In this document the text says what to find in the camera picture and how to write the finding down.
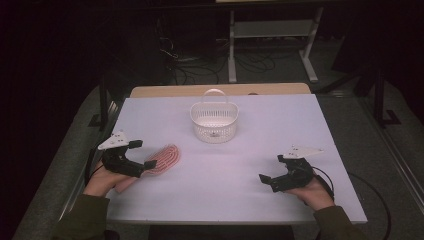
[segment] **human hand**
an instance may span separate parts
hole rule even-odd
[[[106,194],[116,184],[130,179],[130,176],[126,176],[120,173],[114,173],[107,170],[102,161],[99,161],[96,165],[97,169],[90,178],[87,186],[85,187],[83,194],[105,197]]]
[[[335,206],[333,199],[316,177],[313,177],[311,182],[309,182],[305,187],[294,188],[285,192],[296,195],[314,211]]]

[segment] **pink sponge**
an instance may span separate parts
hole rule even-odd
[[[145,162],[156,160],[156,167],[147,171],[144,171],[142,173],[148,173],[148,174],[161,174],[168,169],[170,169],[172,166],[174,166],[179,160],[180,160],[180,152],[175,145],[167,145],[152,156],[148,157]],[[115,186],[115,191],[121,193],[125,189],[127,189],[131,184],[133,184],[138,178],[133,177],[128,180],[125,180],[123,182],[118,183]]]

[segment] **floor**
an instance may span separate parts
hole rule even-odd
[[[316,41],[310,59],[319,82],[311,84],[297,54],[302,40],[240,42],[236,49],[238,84],[305,82],[312,91],[319,90],[344,76],[331,70],[341,43],[337,39]],[[182,58],[173,63],[175,78],[169,84],[227,84],[227,43],[217,45],[222,55],[215,58],[180,53]],[[352,91],[355,84],[354,79],[317,98],[369,220],[358,227],[370,239],[383,239],[387,233],[388,239],[420,239],[424,235],[424,216],[419,195],[412,191],[398,160],[410,166],[417,181],[423,182],[424,128],[390,84],[386,84],[385,108],[394,110],[402,124],[380,128],[371,114],[372,92],[367,97],[356,97]],[[90,147],[104,137],[97,128],[87,126],[99,112],[98,99],[98,89],[93,89],[81,105],[14,239],[27,239],[29,234],[31,239],[47,239],[66,209],[69,192],[79,191],[75,182],[81,179]],[[56,193],[56,199],[46,206],[52,193]],[[108,227],[118,231],[123,240],[148,237],[149,226],[110,223]],[[316,225],[297,225],[293,229],[297,240],[315,239],[318,232]]]

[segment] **dark background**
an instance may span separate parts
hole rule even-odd
[[[89,7],[147,6],[151,1],[89,1]],[[73,117],[85,97],[107,76],[120,99],[137,85],[166,85],[169,58],[155,14],[92,12],[78,1],[1,1],[0,73],[2,144],[0,238],[13,236]],[[273,17],[263,12],[254,17]],[[210,51],[226,37],[228,12],[164,17],[164,36],[186,51]],[[246,12],[239,15],[249,19]],[[423,4],[419,0],[367,7],[326,8],[319,35],[346,35],[334,68],[349,73],[377,59],[424,122]],[[196,42],[198,48],[190,48]]]

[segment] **gray carpet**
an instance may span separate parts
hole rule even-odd
[[[272,50],[272,61],[265,58],[269,56],[267,49],[255,49],[255,52],[248,53],[241,53],[239,50],[239,59],[250,62],[244,65],[245,68],[240,65],[240,62],[237,64],[238,82],[306,82],[313,90],[322,88],[343,76],[342,73],[330,70],[339,46],[339,40],[317,41],[314,45],[311,61],[320,79],[317,84],[308,82],[300,58],[293,49],[281,47],[278,50]],[[188,84],[216,82],[226,84],[228,72],[225,63],[225,57],[209,62],[207,65],[202,63],[203,67],[207,66],[214,71],[193,67],[199,64],[198,62],[180,64],[182,69],[196,74],[188,74],[188,77],[185,77],[183,71],[177,71],[177,82],[178,84],[184,81]],[[354,97],[351,94],[354,83],[352,81],[331,94],[318,96],[341,158],[349,172],[362,177],[374,186],[387,202],[392,219],[389,239],[421,239],[424,235],[422,228],[424,216],[397,170],[394,157],[381,137],[381,129],[375,127],[373,119],[369,117],[369,111],[364,107],[372,103],[372,96],[364,99]],[[394,139],[417,178],[424,179],[424,166],[421,161],[423,159],[421,146],[424,142],[423,126],[408,111],[397,90],[390,85],[386,87],[386,108],[395,111],[402,125],[388,126],[384,131]],[[35,240],[48,239],[52,227],[67,203],[70,192],[80,179],[89,149],[102,137],[98,128],[88,127],[92,115],[98,113],[98,106],[98,92],[95,89],[75,116],[74,123],[14,239],[28,239],[28,236]],[[370,239],[381,239],[387,227],[387,215],[383,205],[368,185],[355,177],[351,179],[369,220],[368,223],[358,227]],[[108,227],[118,231],[123,240],[145,240],[149,230],[148,226],[123,223],[110,223]],[[314,239],[317,232],[315,225],[294,226],[296,239]]]

